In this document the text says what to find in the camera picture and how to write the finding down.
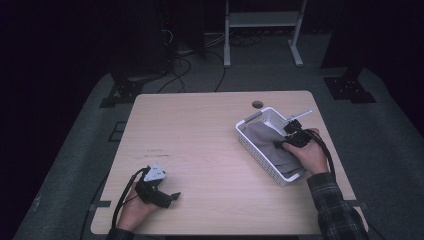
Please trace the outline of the gray tape strip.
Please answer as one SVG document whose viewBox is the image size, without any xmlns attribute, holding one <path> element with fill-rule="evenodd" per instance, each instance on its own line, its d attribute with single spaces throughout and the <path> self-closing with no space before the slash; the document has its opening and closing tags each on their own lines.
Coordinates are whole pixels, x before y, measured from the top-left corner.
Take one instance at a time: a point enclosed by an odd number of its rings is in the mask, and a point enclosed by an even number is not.
<svg viewBox="0 0 424 240">
<path fill-rule="evenodd" d="M 359 200 L 347 200 L 352 207 L 359 207 L 361 210 L 368 210 L 369 206 L 365 202 Z"/>
<path fill-rule="evenodd" d="M 91 203 L 88 211 L 96 211 L 98 208 L 109 208 L 111 205 L 111 201 L 98 201 Z"/>
</svg>

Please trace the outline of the white perforated plastic basket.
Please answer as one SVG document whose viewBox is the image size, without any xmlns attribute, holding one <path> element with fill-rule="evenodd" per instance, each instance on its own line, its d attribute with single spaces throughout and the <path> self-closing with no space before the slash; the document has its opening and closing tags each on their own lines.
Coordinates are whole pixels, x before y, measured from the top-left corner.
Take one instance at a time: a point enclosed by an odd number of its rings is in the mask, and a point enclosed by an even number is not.
<svg viewBox="0 0 424 240">
<path fill-rule="evenodd" d="M 243 130 L 251 123 L 262 122 L 270 128 L 277 131 L 280 135 L 284 137 L 282 141 L 285 141 L 286 132 L 284 131 L 284 126 L 286 121 L 290 118 L 286 118 L 277 112 L 272 107 L 266 107 L 257 113 L 241 120 L 235 126 L 238 132 L 239 142 L 246 148 L 246 150 L 254 157 L 254 159 L 265 169 L 265 171 L 274 179 L 274 181 L 280 186 L 283 187 L 288 183 L 291 183 L 299 179 L 306 170 L 296 172 L 291 177 L 283 176 L 275 166 L 264 156 L 264 154 L 253 145 L 253 143 L 245 136 Z"/>
</svg>

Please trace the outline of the gray cloth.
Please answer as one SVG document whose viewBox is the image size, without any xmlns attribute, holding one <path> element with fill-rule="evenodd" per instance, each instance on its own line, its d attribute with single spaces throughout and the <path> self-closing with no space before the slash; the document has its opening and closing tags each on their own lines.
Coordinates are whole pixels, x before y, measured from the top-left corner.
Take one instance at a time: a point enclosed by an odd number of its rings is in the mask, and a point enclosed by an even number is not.
<svg viewBox="0 0 424 240">
<path fill-rule="evenodd" d="M 291 177 L 303 169 L 302 164 L 291 152 L 274 145 L 275 142 L 281 142 L 284 139 L 274 129 L 262 122 L 255 122 L 249 124 L 243 133 L 283 176 Z"/>
</svg>

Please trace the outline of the person's left hand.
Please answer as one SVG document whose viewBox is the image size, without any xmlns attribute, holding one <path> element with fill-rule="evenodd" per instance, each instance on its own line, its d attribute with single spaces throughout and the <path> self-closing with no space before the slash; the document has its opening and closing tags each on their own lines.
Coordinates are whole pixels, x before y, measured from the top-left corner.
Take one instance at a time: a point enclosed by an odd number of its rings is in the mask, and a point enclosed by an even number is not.
<svg viewBox="0 0 424 240">
<path fill-rule="evenodd" d="M 126 203 L 122 207 L 120 218 L 116 224 L 118 229 L 134 232 L 142 223 L 159 207 L 144 203 L 137 195 L 134 188 L 126 197 Z"/>
</svg>

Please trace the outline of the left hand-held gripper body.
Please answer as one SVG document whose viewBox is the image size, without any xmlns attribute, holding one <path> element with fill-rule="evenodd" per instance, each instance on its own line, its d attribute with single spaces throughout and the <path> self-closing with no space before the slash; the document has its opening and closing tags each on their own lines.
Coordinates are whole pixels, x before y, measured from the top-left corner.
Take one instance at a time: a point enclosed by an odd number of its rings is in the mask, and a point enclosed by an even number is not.
<svg viewBox="0 0 424 240">
<path fill-rule="evenodd" d="M 158 163 L 148 165 L 142 169 L 142 176 L 135 186 L 135 191 L 144 203 L 168 208 L 174 201 L 174 195 L 165 194 L 158 189 L 165 178 L 166 173 Z"/>
</svg>

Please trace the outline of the black stand base plate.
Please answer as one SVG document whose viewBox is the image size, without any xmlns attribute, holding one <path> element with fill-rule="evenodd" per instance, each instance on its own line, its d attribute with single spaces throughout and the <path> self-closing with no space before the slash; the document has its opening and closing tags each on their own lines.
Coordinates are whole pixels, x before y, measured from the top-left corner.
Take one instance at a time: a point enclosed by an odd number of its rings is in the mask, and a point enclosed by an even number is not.
<svg viewBox="0 0 424 240">
<path fill-rule="evenodd" d="M 100 108 L 112 108 L 117 104 L 132 104 L 141 94 L 144 83 L 131 81 L 124 74 L 112 73 L 113 86 L 101 103 Z"/>
<path fill-rule="evenodd" d="M 362 67 L 348 67 L 343 75 L 325 77 L 324 82 L 335 100 L 349 100 L 353 104 L 375 103 L 373 95 L 359 82 Z"/>
</svg>

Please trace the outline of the white metal table frame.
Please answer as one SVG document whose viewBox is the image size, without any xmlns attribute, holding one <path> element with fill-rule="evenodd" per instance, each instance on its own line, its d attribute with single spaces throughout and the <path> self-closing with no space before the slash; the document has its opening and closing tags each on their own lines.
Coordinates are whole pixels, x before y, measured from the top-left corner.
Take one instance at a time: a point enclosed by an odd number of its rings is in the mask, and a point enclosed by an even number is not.
<svg viewBox="0 0 424 240">
<path fill-rule="evenodd" d="M 224 27 L 224 47 L 223 66 L 231 66 L 230 30 L 234 28 L 262 28 L 262 27 L 293 27 L 294 33 L 288 40 L 294 63 L 297 67 L 303 66 L 303 60 L 297 48 L 297 42 L 305 9 L 308 0 L 302 0 L 297 11 L 281 12 L 231 12 L 229 10 L 229 0 L 225 5 L 225 27 Z"/>
</svg>

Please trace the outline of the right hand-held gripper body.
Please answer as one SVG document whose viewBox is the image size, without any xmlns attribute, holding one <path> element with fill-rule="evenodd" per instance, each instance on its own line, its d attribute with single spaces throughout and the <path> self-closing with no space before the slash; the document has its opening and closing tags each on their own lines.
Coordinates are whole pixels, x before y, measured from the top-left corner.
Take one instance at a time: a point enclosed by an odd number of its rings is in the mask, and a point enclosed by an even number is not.
<svg viewBox="0 0 424 240">
<path fill-rule="evenodd" d="M 297 148 L 303 148 L 312 140 L 311 134 L 302 128 L 302 124 L 299 122 L 299 118 L 311 113 L 311 110 L 306 112 L 293 115 L 287 121 L 284 126 L 286 132 L 285 141 Z"/>
</svg>

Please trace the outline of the person's right hand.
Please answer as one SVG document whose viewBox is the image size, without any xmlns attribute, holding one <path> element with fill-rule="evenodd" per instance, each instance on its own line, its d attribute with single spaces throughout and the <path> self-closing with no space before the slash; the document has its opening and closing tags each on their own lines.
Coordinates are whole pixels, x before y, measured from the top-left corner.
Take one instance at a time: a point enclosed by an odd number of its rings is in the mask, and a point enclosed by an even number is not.
<svg viewBox="0 0 424 240">
<path fill-rule="evenodd" d="M 302 148 L 289 143 L 283 143 L 282 146 L 291 152 L 311 175 L 329 172 L 327 157 L 322 147 L 314 139 Z"/>
</svg>

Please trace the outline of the square floor outlet cover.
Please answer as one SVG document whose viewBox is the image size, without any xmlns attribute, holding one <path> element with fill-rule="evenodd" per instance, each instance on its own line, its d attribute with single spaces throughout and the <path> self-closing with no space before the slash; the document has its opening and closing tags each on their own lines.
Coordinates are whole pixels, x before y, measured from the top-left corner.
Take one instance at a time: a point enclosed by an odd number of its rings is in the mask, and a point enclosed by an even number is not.
<svg viewBox="0 0 424 240">
<path fill-rule="evenodd" d="M 127 122 L 126 121 L 117 121 L 113 127 L 112 132 L 109 135 L 109 142 L 120 142 L 124 134 Z"/>
</svg>

